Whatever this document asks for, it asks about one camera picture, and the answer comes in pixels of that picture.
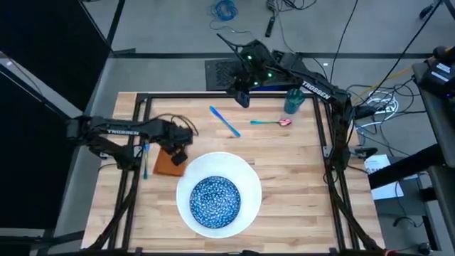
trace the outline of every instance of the white bowl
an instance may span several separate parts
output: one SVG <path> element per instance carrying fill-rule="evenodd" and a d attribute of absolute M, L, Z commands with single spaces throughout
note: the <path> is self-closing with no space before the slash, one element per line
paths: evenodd
<path fill-rule="evenodd" d="M 210 176 L 229 179 L 240 194 L 237 217 L 223 228 L 207 228 L 191 214 L 190 196 L 196 184 Z M 176 193 L 177 208 L 183 221 L 196 233 L 207 238 L 228 238 L 247 228 L 256 218 L 262 201 L 261 181 L 256 171 L 240 157 L 226 152 L 213 152 L 193 160 L 180 178 Z"/>

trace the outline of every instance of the gray floor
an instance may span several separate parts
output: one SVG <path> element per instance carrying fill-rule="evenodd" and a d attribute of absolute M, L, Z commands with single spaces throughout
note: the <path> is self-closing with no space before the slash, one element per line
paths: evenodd
<path fill-rule="evenodd" d="M 231 41 L 246 43 L 255 38 L 263 40 L 270 48 L 286 50 L 279 24 L 276 23 L 271 38 L 263 34 L 271 13 L 265 8 L 265 0 L 235 1 L 239 10 L 234 21 L 227 23 L 238 31 L 228 29 L 214 31 L 208 26 L 212 18 L 207 15 L 207 8 L 212 0 L 128 0 L 112 47 L 114 50 L 136 48 L 141 53 L 206 53 L 229 52 L 229 48 L 215 35 L 222 33 Z M 346 32 L 341 52 L 343 53 L 399 53 L 422 22 L 418 13 L 430 0 L 361 0 Z M 118 0 L 101 0 L 86 3 L 90 15 L 106 36 L 109 30 Z M 303 52 L 336 51 L 338 41 L 352 10 L 354 0 L 319 0 L 305 11 L 290 11 L 281 16 L 284 34 L 290 47 Z M 427 24 L 409 52 L 429 53 L 439 45 L 453 45 L 455 41 L 455 21 L 442 6 Z M 332 60 L 320 59 L 327 63 L 329 73 Z M 374 85 L 380 82 L 395 60 L 354 60 L 339 59 L 333 74 L 333 83 L 342 88 L 352 84 Z M 409 67 L 422 60 L 404 60 L 396 71 Z M 321 72 L 313 60 L 305 60 L 310 70 Z M 387 82 L 386 86 L 401 83 L 409 79 L 410 73 Z M 417 92 L 413 83 L 409 86 Z M 152 60 L 152 59 L 110 59 L 102 76 L 96 98 L 92 105 L 92 114 L 110 116 L 115 98 L 121 91 L 204 91 L 204 60 Z M 410 98 L 397 96 L 400 106 L 406 106 Z M 422 101 L 416 97 L 412 110 L 423 110 Z M 392 147 L 407 154 L 413 154 L 435 142 L 429 120 L 425 114 L 409 114 L 384 123 L 385 136 Z M 382 142 L 381 137 L 371 136 Z M 370 140 L 366 146 L 376 146 L 380 153 L 388 154 L 387 149 Z M 68 188 L 62 218 L 57 233 L 81 230 L 85 227 L 88 209 L 91 204 L 93 185 L 96 182 L 94 170 L 99 161 L 85 149 L 75 163 L 72 180 Z M 444 229 L 437 206 L 428 206 L 438 229 Z M 395 216 L 380 215 L 380 223 L 388 248 L 406 248 L 426 242 L 422 228 L 410 228 L 406 223 L 392 227 Z M 445 255 L 452 255 L 447 237 L 440 238 L 444 244 Z M 80 243 L 60 246 L 53 251 L 75 250 Z"/>

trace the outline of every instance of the black wall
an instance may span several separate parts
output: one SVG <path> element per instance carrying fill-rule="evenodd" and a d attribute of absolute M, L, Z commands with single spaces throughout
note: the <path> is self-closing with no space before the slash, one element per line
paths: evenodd
<path fill-rule="evenodd" d="M 77 0 L 0 1 L 0 51 L 85 110 L 110 47 Z"/>
<path fill-rule="evenodd" d="M 66 142 L 64 116 L 11 79 L 27 86 L 0 65 L 0 228 L 51 229 L 74 149 Z"/>

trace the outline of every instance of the wooden table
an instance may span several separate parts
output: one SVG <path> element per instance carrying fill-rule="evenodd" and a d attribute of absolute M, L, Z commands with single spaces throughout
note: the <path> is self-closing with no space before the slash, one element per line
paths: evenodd
<path fill-rule="evenodd" d="M 119 93 L 113 118 L 131 119 L 136 96 L 134 92 Z M 323 181 L 323 158 L 313 100 L 307 99 L 302 104 L 292 116 L 290 127 L 249 123 L 251 119 L 285 117 L 283 104 L 282 98 L 252 99 L 250 108 L 243 109 L 230 98 L 154 98 L 151 116 L 166 112 L 182 114 L 197 126 L 200 136 L 194 137 L 193 145 L 188 148 L 189 161 L 208 152 L 226 151 L 251 164 L 262 184 L 262 205 L 253 224 L 240 234 L 225 239 L 205 238 L 188 228 L 178 214 L 178 178 L 157 175 L 147 180 L 141 178 L 129 250 L 142 247 L 145 252 L 328 252 L 329 247 L 337 247 L 328 189 Z M 234 138 L 210 113 L 210 105 L 230 120 L 242 134 L 241 138 Z M 322 116 L 329 138 L 326 117 Z M 109 138 L 118 144 L 127 143 L 125 136 Z M 350 144 L 357 143 L 354 134 Z M 149 170 L 153 170 L 158 149 L 151 145 Z M 353 159 L 350 164 L 363 167 L 360 160 Z M 368 177 L 353 169 L 345 173 L 354 216 L 378 245 L 384 246 Z M 100 171 L 82 247 L 92 244 L 110 221 L 120 176 L 121 171 L 115 166 Z M 123 231 L 123 226 L 124 221 L 119 230 Z M 343 226 L 349 247 L 344 218 Z M 117 247 L 122 234 L 119 232 Z"/>

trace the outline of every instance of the blue cable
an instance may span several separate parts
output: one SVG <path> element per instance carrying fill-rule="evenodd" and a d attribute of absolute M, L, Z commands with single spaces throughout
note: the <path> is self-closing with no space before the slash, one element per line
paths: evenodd
<path fill-rule="evenodd" d="M 212 15 L 219 21 L 230 21 L 236 17 L 238 10 L 232 0 L 220 0 L 210 7 Z"/>

